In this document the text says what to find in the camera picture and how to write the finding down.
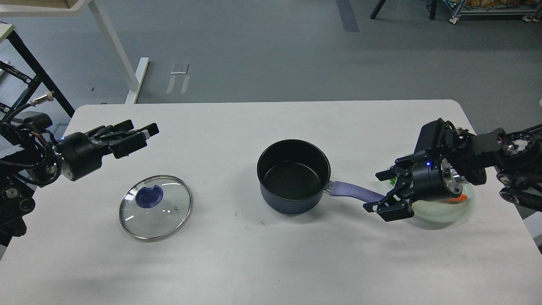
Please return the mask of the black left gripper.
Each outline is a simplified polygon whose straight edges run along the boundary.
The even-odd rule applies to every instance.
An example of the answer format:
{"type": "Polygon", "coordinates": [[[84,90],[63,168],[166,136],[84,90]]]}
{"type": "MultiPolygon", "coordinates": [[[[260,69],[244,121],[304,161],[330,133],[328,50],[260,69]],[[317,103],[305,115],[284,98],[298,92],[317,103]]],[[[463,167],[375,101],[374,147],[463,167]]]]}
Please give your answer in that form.
{"type": "Polygon", "coordinates": [[[102,166],[103,156],[113,154],[116,159],[124,158],[147,147],[147,141],[159,133],[156,123],[138,130],[133,128],[132,120],[129,119],[114,125],[101,125],[87,133],[72,133],[62,137],[57,143],[62,175],[70,181],[77,181],[98,170],[102,166]],[[103,140],[111,139],[118,140],[111,141],[110,148],[108,141],[103,140]]]}

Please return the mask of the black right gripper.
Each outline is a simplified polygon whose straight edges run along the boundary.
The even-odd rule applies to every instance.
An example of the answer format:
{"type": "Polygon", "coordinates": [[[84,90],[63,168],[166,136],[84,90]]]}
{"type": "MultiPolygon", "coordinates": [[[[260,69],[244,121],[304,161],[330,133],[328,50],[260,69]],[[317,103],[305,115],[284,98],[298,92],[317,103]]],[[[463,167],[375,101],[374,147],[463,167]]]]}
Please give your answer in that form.
{"type": "MultiPolygon", "coordinates": [[[[379,181],[409,180],[411,201],[441,201],[458,198],[463,193],[464,178],[457,174],[455,168],[447,162],[416,162],[414,155],[406,155],[395,159],[388,169],[376,172],[379,181]]],[[[386,222],[412,218],[412,205],[403,198],[375,193],[370,195],[363,208],[369,213],[376,213],[386,222]]]]}

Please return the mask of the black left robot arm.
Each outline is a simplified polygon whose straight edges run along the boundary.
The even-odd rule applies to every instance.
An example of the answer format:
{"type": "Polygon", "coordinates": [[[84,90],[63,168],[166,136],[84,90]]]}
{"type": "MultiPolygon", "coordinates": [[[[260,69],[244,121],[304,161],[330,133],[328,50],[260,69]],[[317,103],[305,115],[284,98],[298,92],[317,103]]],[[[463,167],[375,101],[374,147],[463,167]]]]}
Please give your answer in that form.
{"type": "Polygon", "coordinates": [[[45,187],[60,176],[76,181],[102,166],[102,158],[120,159],[147,146],[147,140],[159,133],[152,123],[135,129],[131,120],[101,125],[86,133],[72,133],[56,139],[49,131],[50,117],[30,108],[54,100],[47,92],[22,106],[6,111],[1,119],[1,136],[17,151],[1,158],[1,245],[26,234],[24,216],[33,212],[33,186],[45,187]]]}

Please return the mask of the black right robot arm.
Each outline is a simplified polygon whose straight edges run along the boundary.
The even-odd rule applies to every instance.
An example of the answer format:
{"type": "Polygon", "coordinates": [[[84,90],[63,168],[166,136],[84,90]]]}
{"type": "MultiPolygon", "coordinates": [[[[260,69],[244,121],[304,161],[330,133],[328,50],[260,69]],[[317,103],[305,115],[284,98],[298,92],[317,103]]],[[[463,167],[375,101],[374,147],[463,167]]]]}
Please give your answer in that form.
{"type": "Polygon", "coordinates": [[[484,185],[490,167],[503,184],[501,198],[541,211],[540,124],[515,133],[499,128],[474,135],[443,119],[422,126],[414,152],[376,174],[380,181],[395,180],[395,185],[363,207],[386,222],[410,218],[416,201],[458,198],[463,185],[484,185]]]}

